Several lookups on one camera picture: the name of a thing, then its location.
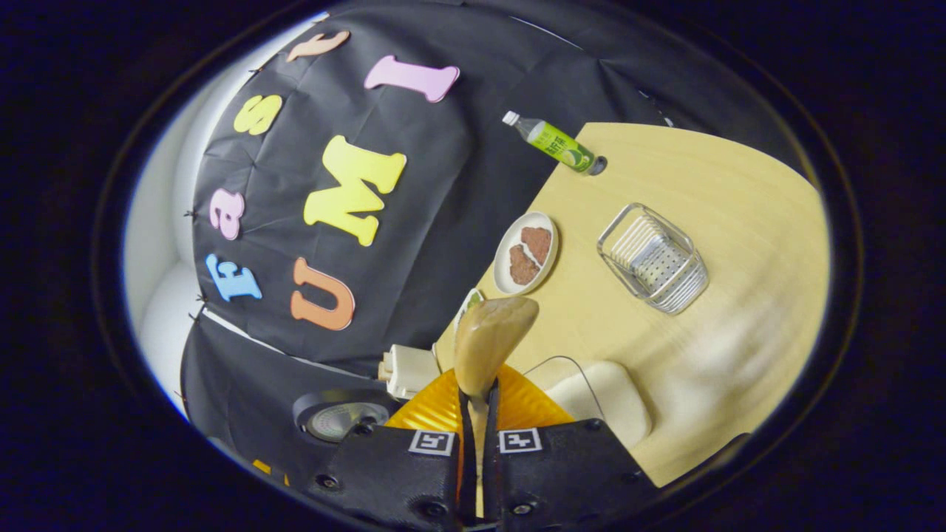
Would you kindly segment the metal wire chopstick holder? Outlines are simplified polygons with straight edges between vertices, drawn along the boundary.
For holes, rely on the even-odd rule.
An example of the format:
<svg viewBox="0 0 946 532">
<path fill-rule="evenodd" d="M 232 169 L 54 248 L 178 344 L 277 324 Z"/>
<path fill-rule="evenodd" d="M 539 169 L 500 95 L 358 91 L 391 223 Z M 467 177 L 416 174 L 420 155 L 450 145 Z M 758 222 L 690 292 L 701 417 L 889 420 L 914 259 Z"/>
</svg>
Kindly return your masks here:
<svg viewBox="0 0 946 532">
<path fill-rule="evenodd" d="M 667 316 L 686 310 L 710 282 L 693 241 L 642 203 L 629 203 L 615 215 L 596 251 L 635 299 Z"/>
</svg>

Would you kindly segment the brown meat piece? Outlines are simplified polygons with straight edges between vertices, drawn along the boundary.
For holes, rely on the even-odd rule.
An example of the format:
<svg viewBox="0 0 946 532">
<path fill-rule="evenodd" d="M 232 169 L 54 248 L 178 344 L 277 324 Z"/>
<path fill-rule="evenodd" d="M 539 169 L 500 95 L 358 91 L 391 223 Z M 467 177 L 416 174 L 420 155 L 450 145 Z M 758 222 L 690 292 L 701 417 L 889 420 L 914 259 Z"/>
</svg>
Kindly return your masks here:
<svg viewBox="0 0 946 532">
<path fill-rule="evenodd" d="M 523 227 L 520 232 L 521 242 L 534 257 L 538 266 L 547 262 L 553 234 L 545 227 Z"/>
<path fill-rule="evenodd" d="M 532 283 L 540 273 L 540 266 L 525 253 L 524 245 L 514 245 L 509 250 L 509 275 L 514 283 L 520 286 L 527 286 Z"/>
</svg>

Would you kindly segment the green label drink bottle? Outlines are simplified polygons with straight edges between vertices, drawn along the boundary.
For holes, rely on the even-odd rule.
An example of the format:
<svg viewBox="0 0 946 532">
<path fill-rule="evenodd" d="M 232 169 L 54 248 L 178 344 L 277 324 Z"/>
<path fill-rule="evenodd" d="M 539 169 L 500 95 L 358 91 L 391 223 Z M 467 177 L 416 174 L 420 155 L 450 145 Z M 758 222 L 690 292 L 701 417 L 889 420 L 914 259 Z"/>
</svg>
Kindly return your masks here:
<svg viewBox="0 0 946 532">
<path fill-rule="evenodd" d="M 551 156 L 558 163 L 582 175 L 596 176 L 605 171 L 605 156 L 595 155 L 584 145 L 544 119 L 523 117 L 507 111 L 501 121 L 520 134 L 531 147 Z"/>
</svg>

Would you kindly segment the small divided grain dish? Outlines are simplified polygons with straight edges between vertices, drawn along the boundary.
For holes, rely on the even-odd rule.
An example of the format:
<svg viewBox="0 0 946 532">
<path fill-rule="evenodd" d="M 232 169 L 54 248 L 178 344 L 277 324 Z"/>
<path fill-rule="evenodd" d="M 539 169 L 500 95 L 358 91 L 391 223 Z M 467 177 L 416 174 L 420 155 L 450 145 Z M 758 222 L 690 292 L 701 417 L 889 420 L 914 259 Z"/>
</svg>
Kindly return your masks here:
<svg viewBox="0 0 946 532">
<path fill-rule="evenodd" d="M 466 296 L 464 296 L 464 300 L 462 304 L 460 304 L 460 309 L 453 320 L 454 335 L 458 333 L 463 317 L 470 311 L 470 309 L 473 309 L 473 307 L 476 307 L 479 305 L 479 303 L 482 303 L 484 299 L 483 293 L 480 292 L 480 290 L 476 287 L 473 287 L 473 289 L 471 289 L 466 294 Z"/>
</svg>

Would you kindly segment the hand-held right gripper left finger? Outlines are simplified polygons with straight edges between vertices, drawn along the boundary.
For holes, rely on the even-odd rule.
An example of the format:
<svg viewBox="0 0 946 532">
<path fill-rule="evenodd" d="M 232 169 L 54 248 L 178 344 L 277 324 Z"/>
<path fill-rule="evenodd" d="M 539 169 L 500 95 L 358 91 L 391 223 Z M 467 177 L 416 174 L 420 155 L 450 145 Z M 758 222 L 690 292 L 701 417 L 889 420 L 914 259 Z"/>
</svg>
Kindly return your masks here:
<svg viewBox="0 0 946 532">
<path fill-rule="evenodd" d="M 311 497 L 386 530 L 460 530 L 476 517 L 476 457 L 453 370 L 383 425 L 358 424 L 310 478 Z"/>
</svg>

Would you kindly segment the wooden spoon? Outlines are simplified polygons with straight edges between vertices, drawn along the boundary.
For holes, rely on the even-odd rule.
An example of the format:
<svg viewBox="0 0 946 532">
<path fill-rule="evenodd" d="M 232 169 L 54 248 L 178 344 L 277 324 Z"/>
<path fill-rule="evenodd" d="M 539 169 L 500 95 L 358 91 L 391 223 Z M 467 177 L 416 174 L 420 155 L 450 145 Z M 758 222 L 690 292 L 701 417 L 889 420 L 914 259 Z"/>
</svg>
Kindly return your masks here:
<svg viewBox="0 0 946 532">
<path fill-rule="evenodd" d="M 483 461 L 488 425 L 488 394 L 499 370 L 529 333 L 540 306 L 526 297 L 483 301 L 460 320 L 454 346 L 454 376 L 466 397 L 464 414 L 472 430 L 474 511 L 486 517 Z"/>
</svg>

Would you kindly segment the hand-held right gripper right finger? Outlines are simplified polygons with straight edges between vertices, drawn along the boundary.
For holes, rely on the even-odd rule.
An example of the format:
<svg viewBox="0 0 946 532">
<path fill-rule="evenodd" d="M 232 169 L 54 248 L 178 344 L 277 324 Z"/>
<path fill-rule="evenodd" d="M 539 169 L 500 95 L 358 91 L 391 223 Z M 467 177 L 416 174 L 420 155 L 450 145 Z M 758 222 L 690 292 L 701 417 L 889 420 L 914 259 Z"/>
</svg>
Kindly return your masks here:
<svg viewBox="0 0 946 532">
<path fill-rule="evenodd" d="M 599 530 L 633 521 L 658 499 L 601 418 L 575 420 L 510 366 L 488 398 L 483 504 L 500 530 Z"/>
</svg>

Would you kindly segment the round white plate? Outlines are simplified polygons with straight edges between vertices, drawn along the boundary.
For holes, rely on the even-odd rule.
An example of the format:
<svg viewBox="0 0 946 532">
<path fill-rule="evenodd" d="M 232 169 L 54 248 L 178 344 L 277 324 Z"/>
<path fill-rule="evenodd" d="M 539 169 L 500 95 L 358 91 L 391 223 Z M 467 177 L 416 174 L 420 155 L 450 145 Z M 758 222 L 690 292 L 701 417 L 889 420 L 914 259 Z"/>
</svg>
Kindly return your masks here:
<svg viewBox="0 0 946 532">
<path fill-rule="evenodd" d="M 553 240 L 551 240 L 550 252 L 548 252 L 547 262 L 540 266 L 540 273 L 538 273 L 537 278 L 527 286 L 520 286 L 511 280 L 509 275 L 509 250 L 514 245 L 522 245 L 520 238 L 520 232 L 523 227 L 545 227 L 553 234 Z M 499 246 L 497 246 L 497 251 L 494 253 L 494 264 L 493 264 L 493 279 L 494 286 L 499 290 L 500 293 L 506 294 L 507 296 L 519 296 L 520 294 L 527 294 L 536 290 L 550 275 L 551 271 L 554 269 L 554 263 L 557 262 L 557 254 L 559 251 L 559 232 L 557 226 L 555 225 L 553 219 L 544 214 L 543 212 L 533 211 L 527 214 L 522 215 L 516 222 L 511 225 L 506 233 L 503 235 L 503 238 L 500 240 Z M 525 253 L 535 259 L 529 253 L 529 250 L 525 247 Z"/>
</svg>

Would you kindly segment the dark grey rice cooker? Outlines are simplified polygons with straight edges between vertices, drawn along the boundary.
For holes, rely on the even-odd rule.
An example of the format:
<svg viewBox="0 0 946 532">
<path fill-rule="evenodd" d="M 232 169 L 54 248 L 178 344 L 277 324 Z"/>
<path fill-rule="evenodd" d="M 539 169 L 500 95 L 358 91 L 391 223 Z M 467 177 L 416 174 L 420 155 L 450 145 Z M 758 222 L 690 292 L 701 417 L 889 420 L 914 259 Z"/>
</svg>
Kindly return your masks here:
<svg viewBox="0 0 946 532">
<path fill-rule="evenodd" d="M 305 441 L 338 444 L 355 425 L 383 425 L 400 407 L 383 389 L 328 389 L 298 397 L 293 422 Z"/>
</svg>

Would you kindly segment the white toaster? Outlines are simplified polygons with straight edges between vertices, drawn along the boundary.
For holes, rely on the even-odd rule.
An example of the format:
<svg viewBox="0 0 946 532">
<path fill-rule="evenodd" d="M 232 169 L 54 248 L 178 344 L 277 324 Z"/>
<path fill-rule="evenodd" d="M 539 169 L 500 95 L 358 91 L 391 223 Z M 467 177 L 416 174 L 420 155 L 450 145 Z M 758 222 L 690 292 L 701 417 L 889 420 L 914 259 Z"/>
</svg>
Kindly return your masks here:
<svg viewBox="0 0 946 532">
<path fill-rule="evenodd" d="M 378 379 L 398 400 L 411 400 L 440 376 L 435 350 L 393 344 L 382 354 Z"/>
</svg>

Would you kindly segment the clear plastic container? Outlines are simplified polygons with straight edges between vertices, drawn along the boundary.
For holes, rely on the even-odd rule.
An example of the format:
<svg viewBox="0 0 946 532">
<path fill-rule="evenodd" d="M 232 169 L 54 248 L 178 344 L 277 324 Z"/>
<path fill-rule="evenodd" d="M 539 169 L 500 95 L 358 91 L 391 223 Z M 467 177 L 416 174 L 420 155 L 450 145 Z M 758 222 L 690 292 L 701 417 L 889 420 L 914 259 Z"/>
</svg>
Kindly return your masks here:
<svg viewBox="0 0 946 532">
<path fill-rule="evenodd" d="M 651 434 L 653 421 L 642 394 L 615 361 L 554 356 L 525 371 L 525 377 L 574 420 L 604 421 L 628 450 Z"/>
</svg>

